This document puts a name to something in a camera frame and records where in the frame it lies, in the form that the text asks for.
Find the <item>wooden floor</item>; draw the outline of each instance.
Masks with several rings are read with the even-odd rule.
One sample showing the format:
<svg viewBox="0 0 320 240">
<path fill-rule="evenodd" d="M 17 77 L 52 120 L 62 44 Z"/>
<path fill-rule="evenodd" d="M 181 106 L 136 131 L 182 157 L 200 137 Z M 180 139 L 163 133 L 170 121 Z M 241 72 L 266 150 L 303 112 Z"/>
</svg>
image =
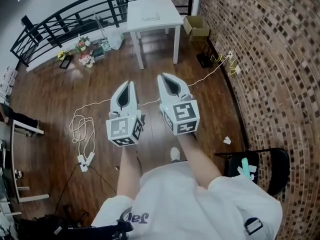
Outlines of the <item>wooden floor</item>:
<svg viewBox="0 0 320 240">
<path fill-rule="evenodd" d="M 52 214 L 61 191 L 77 164 L 78 146 L 72 143 L 69 124 L 74 111 L 83 105 L 109 99 L 120 84 L 126 80 L 135 83 L 139 103 L 159 98 L 157 75 L 166 72 L 183 79 L 187 84 L 203 78 L 210 71 L 202 69 L 196 59 L 199 44 L 189 42 L 181 31 L 178 64 L 173 64 L 174 31 L 142 33 L 144 70 L 139 69 L 131 39 L 125 41 L 119 50 L 108 51 L 105 58 L 91 69 L 71 64 L 68 70 L 59 68 L 59 61 L 48 61 L 39 68 L 26 73 L 21 66 L 11 95 L 10 105 L 42 121 L 44 136 L 24 137 L 16 134 L 14 161 L 24 172 L 18 186 L 29 186 L 25 194 L 50 194 L 41 201 L 15 205 L 23 218 L 32 219 Z M 191 93 L 197 100 L 200 125 L 196 133 L 206 154 L 223 169 L 223 161 L 214 157 L 215 152 L 241 151 L 243 139 L 231 95 L 219 70 L 192 87 Z M 140 107 L 145 117 L 144 131 L 137 146 L 138 156 L 144 172 L 170 163 L 171 147 L 177 146 L 177 138 L 165 127 L 157 103 Z M 110 103 L 86 107 L 82 115 L 93 117 L 95 123 L 95 158 L 92 166 L 117 188 L 119 172 L 115 166 L 120 163 L 120 148 L 107 139 L 106 120 L 109 119 Z M 223 143 L 226 136 L 231 145 Z M 91 169 L 82 173 L 76 168 L 62 197 L 58 215 L 63 216 L 62 206 L 70 204 L 72 216 L 77 219 L 82 211 L 89 216 L 84 220 L 89 225 L 102 203 L 115 196 L 111 188 Z"/>
</svg>

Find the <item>cardboard box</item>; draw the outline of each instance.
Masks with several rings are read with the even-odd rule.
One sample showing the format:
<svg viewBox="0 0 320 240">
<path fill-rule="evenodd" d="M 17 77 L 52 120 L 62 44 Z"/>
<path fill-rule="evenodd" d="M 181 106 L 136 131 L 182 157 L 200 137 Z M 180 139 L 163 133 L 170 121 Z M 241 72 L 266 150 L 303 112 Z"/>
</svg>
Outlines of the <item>cardboard box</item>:
<svg viewBox="0 0 320 240">
<path fill-rule="evenodd" d="M 183 27 L 190 41 L 206 38 L 210 33 L 210 28 L 201 16 L 186 16 Z"/>
</svg>

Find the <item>wall outlet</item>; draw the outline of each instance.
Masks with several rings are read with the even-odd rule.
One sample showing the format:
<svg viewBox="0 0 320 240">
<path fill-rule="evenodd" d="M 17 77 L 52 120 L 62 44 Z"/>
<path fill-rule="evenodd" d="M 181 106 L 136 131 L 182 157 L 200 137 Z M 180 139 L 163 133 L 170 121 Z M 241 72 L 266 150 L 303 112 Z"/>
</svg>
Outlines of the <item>wall outlet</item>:
<svg viewBox="0 0 320 240">
<path fill-rule="evenodd" d="M 236 72 L 237 74 L 239 74 L 240 71 L 241 71 L 241 69 L 240 69 L 239 65 L 236 65 L 236 67 L 235 67 L 235 72 Z"/>
<path fill-rule="evenodd" d="M 86 171 L 88 171 L 88 166 L 86 165 L 86 161 L 85 161 L 84 155 L 83 155 L 83 154 L 78 155 L 77 158 L 78 158 L 78 162 L 79 162 L 79 164 L 80 164 L 81 171 L 82 171 L 83 173 L 85 173 Z"/>
<path fill-rule="evenodd" d="M 89 165 L 91 164 L 92 160 L 93 160 L 94 157 L 95 157 L 95 154 L 96 154 L 96 153 L 90 152 L 87 160 L 85 161 L 85 164 L 86 164 L 87 166 L 89 166 Z"/>
<path fill-rule="evenodd" d="M 226 57 L 229 58 L 229 60 L 231 60 L 233 55 L 234 55 L 234 51 L 230 50 Z"/>
</svg>

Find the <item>white shirt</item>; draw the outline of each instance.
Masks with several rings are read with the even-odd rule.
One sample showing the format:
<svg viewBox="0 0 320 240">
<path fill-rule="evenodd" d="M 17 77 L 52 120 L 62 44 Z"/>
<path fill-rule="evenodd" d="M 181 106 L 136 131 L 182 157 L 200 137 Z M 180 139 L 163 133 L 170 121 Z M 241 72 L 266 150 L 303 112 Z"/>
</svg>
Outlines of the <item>white shirt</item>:
<svg viewBox="0 0 320 240">
<path fill-rule="evenodd" d="M 133 231 L 128 235 L 139 240 L 274 239 L 282 220 L 280 202 L 245 176 L 218 177 L 206 190 L 199 186 L 188 162 L 145 173 L 136 199 L 107 199 L 92 226 L 116 225 L 130 207 L 126 220 Z M 244 224 L 252 217 L 263 227 L 249 236 Z"/>
</svg>

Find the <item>white sneaker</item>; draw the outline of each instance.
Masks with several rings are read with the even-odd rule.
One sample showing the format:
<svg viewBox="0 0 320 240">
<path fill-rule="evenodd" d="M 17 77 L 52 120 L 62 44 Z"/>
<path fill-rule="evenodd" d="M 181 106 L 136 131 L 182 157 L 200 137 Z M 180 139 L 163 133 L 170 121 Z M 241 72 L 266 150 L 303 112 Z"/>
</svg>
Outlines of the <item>white sneaker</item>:
<svg viewBox="0 0 320 240">
<path fill-rule="evenodd" d="M 170 150 L 170 157 L 171 157 L 171 162 L 174 160 L 180 161 L 180 151 L 175 146 L 172 147 Z"/>
</svg>

